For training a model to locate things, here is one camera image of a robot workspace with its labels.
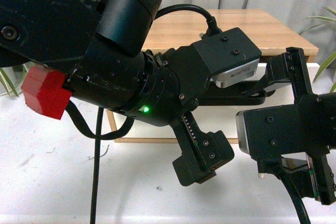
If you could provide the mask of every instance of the wooden table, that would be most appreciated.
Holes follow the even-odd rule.
[[[302,38],[263,10],[209,10],[216,17],[222,31],[239,27],[261,50],[262,56],[276,56],[286,51],[287,47],[303,48],[307,62],[314,62],[318,48]],[[193,12],[175,12],[156,20],[148,34],[143,50],[151,49],[154,53],[166,52],[170,48],[188,46],[200,40],[200,34],[207,29],[202,15]],[[113,113],[108,111],[111,129],[117,129]],[[176,142],[174,138],[120,138],[116,142]]]

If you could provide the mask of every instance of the green led light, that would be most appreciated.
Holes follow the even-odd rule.
[[[143,110],[142,110],[143,113],[147,113],[149,112],[149,108],[147,106],[143,107]]]

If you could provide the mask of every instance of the red 3d-printed part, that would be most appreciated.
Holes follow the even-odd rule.
[[[35,112],[61,119],[71,91],[62,88],[66,75],[54,69],[34,66],[22,84],[26,104]]]

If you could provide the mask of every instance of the black cable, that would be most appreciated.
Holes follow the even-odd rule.
[[[199,13],[206,18],[206,21],[211,21],[213,18],[212,15],[206,9],[203,9],[197,5],[179,4],[179,5],[168,6],[166,8],[159,10],[155,16],[155,19],[158,19],[168,13],[177,12],[179,10],[190,10],[192,12]]]
[[[96,125],[96,141],[94,149],[94,165],[93,165],[93,182],[92,182],[92,197],[91,197],[91,212],[90,212],[90,224],[96,223],[96,210],[97,210],[97,196],[98,196],[98,180],[99,180],[99,163],[100,163],[100,136],[101,126],[103,121],[104,109],[99,107],[97,114]]]
[[[73,121],[73,124],[76,126],[76,128],[82,133],[84,136],[88,138],[97,138],[96,134],[93,134],[93,132],[90,130],[88,124],[86,123],[85,119],[77,109],[76,105],[69,101],[66,111],[68,112],[70,118]],[[134,119],[133,118],[126,118],[124,124],[118,129],[117,131],[110,132],[105,135],[99,136],[100,140],[114,140],[120,137],[125,136],[133,126]]]
[[[306,208],[304,207],[304,204],[302,202],[302,199],[299,195],[299,192],[297,191],[294,183],[288,176],[288,174],[280,170],[279,172],[275,173],[276,177],[279,178],[282,183],[284,184],[293,204],[296,210],[296,213],[298,214],[299,221],[301,224],[310,224],[309,216],[307,213]]]
[[[206,22],[209,28],[209,31],[207,31],[207,33],[209,33],[210,36],[214,34],[219,34],[221,32],[221,30],[217,27],[217,21],[215,17],[212,16],[206,9],[201,8],[200,6],[197,5],[179,4],[168,6],[166,8],[159,10],[155,16],[155,19],[158,19],[168,13],[177,12],[180,10],[190,10],[192,12],[196,12],[203,15],[206,18]]]

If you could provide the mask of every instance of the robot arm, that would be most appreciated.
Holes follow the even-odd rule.
[[[207,104],[208,89],[230,86],[231,91],[253,75],[261,52],[240,29],[222,32],[205,10],[209,29],[202,40],[164,54],[142,52],[154,20],[170,11],[158,13],[161,1],[0,0],[0,67],[39,64],[23,91],[27,105],[41,114],[60,119],[75,97],[126,115],[128,127],[134,119],[170,125],[182,150],[173,165],[180,183],[188,186],[213,177],[234,157],[221,131],[198,128],[191,113],[198,98]],[[241,85],[238,96],[265,98],[289,83],[293,105],[238,113],[240,148],[257,161],[260,174],[289,177],[299,197],[328,205],[336,200],[326,159],[336,146],[335,96],[312,93],[303,52],[290,48],[269,59],[265,76],[253,87]],[[295,152],[306,152],[308,161],[281,157]]]
[[[43,115],[60,119],[75,97],[130,119],[170,125],[182,149],[174,162],[180,182],[202,183],[234,154],[222,132],[201,132],[191,111],[211,78],[222,87],[248,78],[261,52],[239,28],[222,32],[195,6],[189,9],[206,16],[209,26],[202,40],[156,56],[142,52],[154,20],[183,7],[157,13],[160,3],[0,0],[0,66],[27,60],[40,65],[22,90],[27,105]]]

